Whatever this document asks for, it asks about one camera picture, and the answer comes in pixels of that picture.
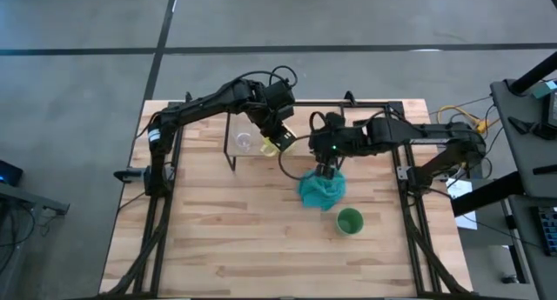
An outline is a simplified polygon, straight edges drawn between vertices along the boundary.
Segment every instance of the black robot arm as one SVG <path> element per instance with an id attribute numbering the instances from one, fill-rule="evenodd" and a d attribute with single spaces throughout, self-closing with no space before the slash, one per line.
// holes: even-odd
<path id="1" fill-rule="evenodd" d="M 313 128 L 313 118 L 320 116 L 325 125 Z M 410 191 L 423 192 L 434 177 L 463 162 L 479 163 L 486 154 L 486 143 L 479 133 L 465 123 L 411 124 L 401 117 L 378 117 L 356 121 L 352 127 L 336 113 L 312 114 L 309 147 L 318 162 L 315 174 L 332 178 L 339 157 L 374 156 L 403 144 L 444 144 L 446 149 L 420 167 L 407 169 Z"/>
<path id="2" fill-rule="evenodd" d="M 151 166 L 144 173 L 145 194 L 165 197 L 170 192 L 164 163 L 178 128 L 222 112 L 244 112 L 263 137 L 269 137 L 279 149 L 285 150 L 295 136 L 282 121 L 294 114 L 294 102 L 287 79 L 280 78 L 264 86 L 261 82 L 236 78 L 214 94 L 155 113 L 147 126 Z"/>

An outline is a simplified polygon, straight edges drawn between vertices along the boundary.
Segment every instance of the gray floor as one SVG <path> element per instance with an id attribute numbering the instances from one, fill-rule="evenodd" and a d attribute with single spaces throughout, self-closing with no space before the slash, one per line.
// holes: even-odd
<path id="1" fill-rule="evenodd" d="M 0 0 L 0 50 L 155 47 L 167 2 Z M 550 0 L 177 0 L 167 46 L 551 43 L 554 10 Z M 352 90 L 425 98 L 435 110 L 484 97 L 492 81 L 517 77 L 551 52 L 165 56 L 153 98 L 202 96 L 245 71 L 288 64 L 299 74 L 297 98 Z M 71 203 L 47 237 L 27 245 L 19 299 L 96 294 L 122 189 L 112 171 L 128 162 L 152 60 L 0 57 L 0 158 L 25 169 L 26 190 Z M 489 105 L 466 108 L 483 115 Z M 500 177 L 514 165 L 504 136 L 494 147 Z M 466 248 L 474 288 L 497 294 L 506 286 L 486 274 L 485 255 Z"/>

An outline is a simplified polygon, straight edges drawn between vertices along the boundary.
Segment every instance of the wooden table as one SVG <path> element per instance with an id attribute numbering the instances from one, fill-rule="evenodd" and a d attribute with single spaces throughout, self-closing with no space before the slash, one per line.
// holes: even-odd
<path id="1" fill-rule="evenodd" d="M 402 101 L 407 119 L 429 123 L 424 100 Z M 139 129 L 167 103 L 146 102 Z M 334 108 L 296 107 L 286 124 L 304 135 L 314 110 Z M 375 111 L 349 109 L 346 118 L 365 119 Z M 321 212 L 302 208 L 297 182 L 281 173 L 276 157 L 239 157 L 232 172 L 223 154 L 225 124 L 226 114 L 221 114 L 185 127 L 160 297 L 415 296 L 390 153 L 346 159 L 346 195 L 330 211 Z M 305 157 L 306 142 L 299 143 L 295 151 L 302 152 L 285 158 L 294 174 L 315 166 Z M 432 146 L 414 149 L 417 164 L 436 153 Z M 148 164 L 143 135 L 135 144 L 131 166 Z M 126 185 L 122 203 L 143 190 L 141 183 Z M 148 202 L 141 197 L 118 214 L 100 291 L 114 286 L 138 255 Z M 470 290 L 449 200 L 431 194 L 424 202 L 435 252 Z M 365 218 L 364 229 L 353 237 L 339 236 L 334 226 L 336 213 L 347 206 Z M 420 262 L 427 280 L 423 255 Z M 151 266 L 148 263 L 146 290 Z"/>

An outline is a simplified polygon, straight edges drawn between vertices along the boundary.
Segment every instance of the yellow object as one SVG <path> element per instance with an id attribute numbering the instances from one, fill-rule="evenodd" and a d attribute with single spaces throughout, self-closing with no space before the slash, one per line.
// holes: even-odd
<path id="1" fill-rule="evenodd" d="M 288 128 L 288 126 L 284 125 L 285 128 L 290 131 L 291 134 L 293 134 L 294 136 L 296 136 L 296 134 L 294 134 L 294 132 Z M 291 144 L 290 147 L 286 148 L 287 152 L 288 150 L 290 150 L 295 143 Z M 269 137 L 264 137 L 263 138 L 263 145 L 261 146 L 261 149 L 259 149 L 259 151 L 261 151 L 261 153 L 263 153 L 264 156 L 266 157 L 274 157 L 277 155 L 277 153 L 280 152 L 280 149 L 274 145 L 271 140 L 269 140 Z"/>
<path id="2" fill-rule="evenodd" d="M 261 153 L 263 153 L 266 157 L 274 157 L 280 152 L 279 148 L 277 148 L 277 146 L 272 144 L 271 140 L 269 140 L 269 137 L 263 138 L 263 145 L 259 151 L 261 151 Z"/>
<path id="3" fill-rule="evenodd" d="M 442 106 L 439 109 L 439 111 L 437 112 L 437 123 L 441 123 L 441 112 L 443 112 L 445 110 L 457 110 L 458 112 L 462 113 L 465 117 L 467 117 L 473 123 L 474 128 L 480 134 L 485 133 L 488 128 L 492 127 L 494 124 L 499 122 L 499 118 L 490 123 L 489 120 L 487 120 L 487 119 L 483 120 L 483 119 L 479 119 L 477 117 L 474 117 L 472 114 L 466 112 L 465 110 L 461 109 L 458 106 L 445 105 L 445 106 Z"/>

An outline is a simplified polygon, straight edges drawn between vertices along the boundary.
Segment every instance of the white paper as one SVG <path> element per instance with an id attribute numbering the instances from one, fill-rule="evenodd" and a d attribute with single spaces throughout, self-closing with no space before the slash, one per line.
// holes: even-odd
<path id="1" fill-rule="evenodd" d="M 446 182 L 446 185 L 450 185 L 454 182 L 454 179 L 449 178 Z M 448 190 L 449 195 L 453 197 L 453 199 L 458 198 L 466 193 L 472 191 L 472 183 L 466 181 L 458 181 L 454 183 Z M 476 211 L 472 211 L 470 213 L 466 213 L 463 217 L 456 217 L 456 225 L 461 228 L 469 229 L 469 230 L 477 230 L 478 224 L 475 222 L 470 221 L 476 220 Z"/>

